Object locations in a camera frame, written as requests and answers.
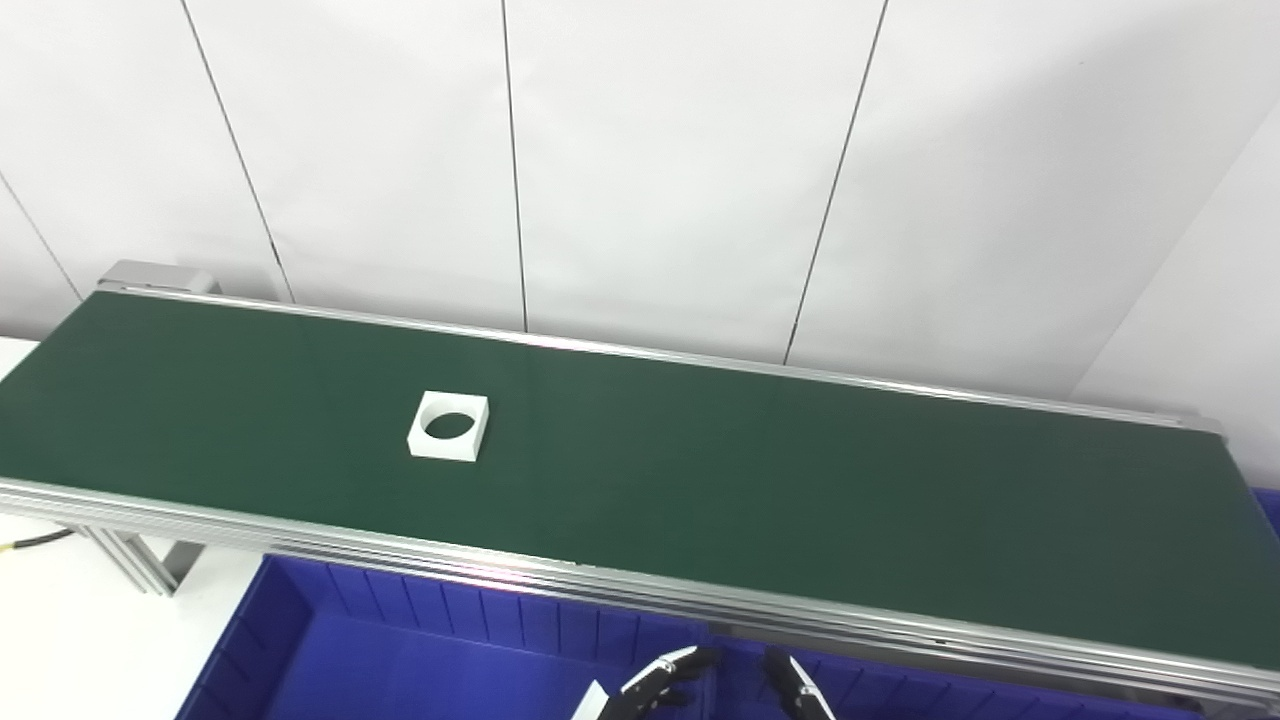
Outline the robot right hand white black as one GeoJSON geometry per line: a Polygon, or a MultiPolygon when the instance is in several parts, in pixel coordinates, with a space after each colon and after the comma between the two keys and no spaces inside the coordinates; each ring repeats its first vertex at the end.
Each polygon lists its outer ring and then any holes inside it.
{"type": "Polygon", "coordinates": [[[762,667],[790,719],[835,719],[826,696],[803,665],[778,646],[764,648],[762,667]]]}

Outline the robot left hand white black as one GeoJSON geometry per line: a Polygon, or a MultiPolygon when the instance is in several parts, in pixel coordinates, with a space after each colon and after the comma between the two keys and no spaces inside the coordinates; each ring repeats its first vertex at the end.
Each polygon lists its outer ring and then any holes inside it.
{"type": "Polygon", "coordinates": [[[659,707],[684,707],[690,696],[675,687],[695,682],[714,667],[722,651],[709,644],[686,646],[662,653],[609,694],[593,682],[571,719],[646,719],[659,707]]]}

